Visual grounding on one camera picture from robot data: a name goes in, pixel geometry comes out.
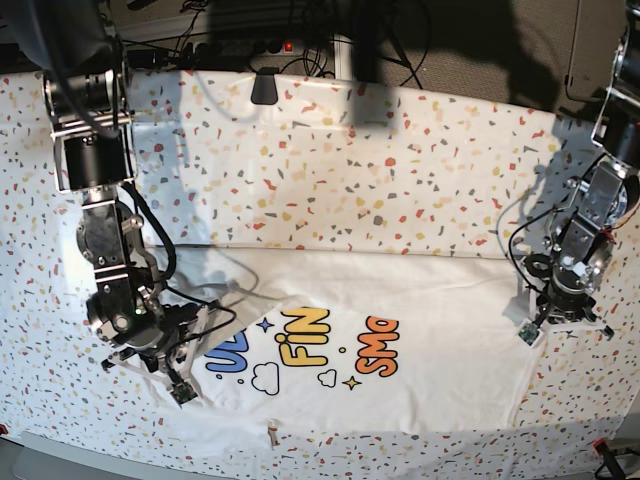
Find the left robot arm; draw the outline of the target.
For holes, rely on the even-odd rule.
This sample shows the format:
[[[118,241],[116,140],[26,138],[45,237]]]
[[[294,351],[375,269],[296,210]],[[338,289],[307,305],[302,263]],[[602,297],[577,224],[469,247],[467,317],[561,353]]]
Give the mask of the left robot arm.
[[[338,365],[348,384],[465,376],[497,352],[497,287],[447,277],[475,258],[532,293],[522,340],[596,317],[613,229],[636,203],[638,118],[608,93],[589,126],[535,110],[282,74],[164,77],[178,167],[159,195],[191,246],[320,253],[359,320],[296,313],[260,351],[287,368]],[[362,260],[365,276],[343,272]]]

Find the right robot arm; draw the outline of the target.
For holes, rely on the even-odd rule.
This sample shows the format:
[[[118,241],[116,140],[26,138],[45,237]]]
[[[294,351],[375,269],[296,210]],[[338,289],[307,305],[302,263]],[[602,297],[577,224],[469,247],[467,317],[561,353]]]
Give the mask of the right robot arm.
[[[129,367],[138,357],[137,372],[185,404],[197,396],[191,367],[208,313],[194,299],[161,301],[177,255],[135,187],[121,40],[108,33],[95,1],[5,1],[1,16],[19,50],[43,71],[57,189],[83,197],[76,241],[96,282],[87,316],[113,348],[102,366]]]

